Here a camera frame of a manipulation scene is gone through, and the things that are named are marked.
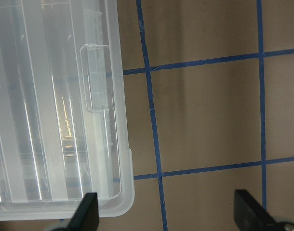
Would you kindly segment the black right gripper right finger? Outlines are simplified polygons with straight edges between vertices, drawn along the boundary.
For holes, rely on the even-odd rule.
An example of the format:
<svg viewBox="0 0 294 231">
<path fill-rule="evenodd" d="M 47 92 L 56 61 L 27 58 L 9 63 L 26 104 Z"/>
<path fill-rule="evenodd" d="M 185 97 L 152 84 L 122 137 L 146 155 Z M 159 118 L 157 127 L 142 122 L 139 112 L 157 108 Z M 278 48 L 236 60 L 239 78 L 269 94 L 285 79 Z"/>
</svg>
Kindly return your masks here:
<svg viewBox="0 0 294 231">
<path fill-rule="evenodd" d="M 234 221 L 240 231 L 270 231 L 276 221 L 247 191 L 234 191 Z"/>
</svg>

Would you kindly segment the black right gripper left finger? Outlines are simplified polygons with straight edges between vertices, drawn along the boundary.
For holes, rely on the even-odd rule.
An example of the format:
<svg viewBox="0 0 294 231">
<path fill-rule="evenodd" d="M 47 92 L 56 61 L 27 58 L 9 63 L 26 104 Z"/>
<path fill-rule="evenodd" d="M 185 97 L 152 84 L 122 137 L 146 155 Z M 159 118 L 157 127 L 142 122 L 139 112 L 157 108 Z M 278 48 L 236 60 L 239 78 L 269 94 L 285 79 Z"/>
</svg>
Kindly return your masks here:
<svg viewBox="0 0 294 231">
<path fill-rule="evenodd" d="M 75 211 L 67 231 L 96 231 L 99 226 L 99 209 L 96 192 L 86 193 Z"/>
</svg>

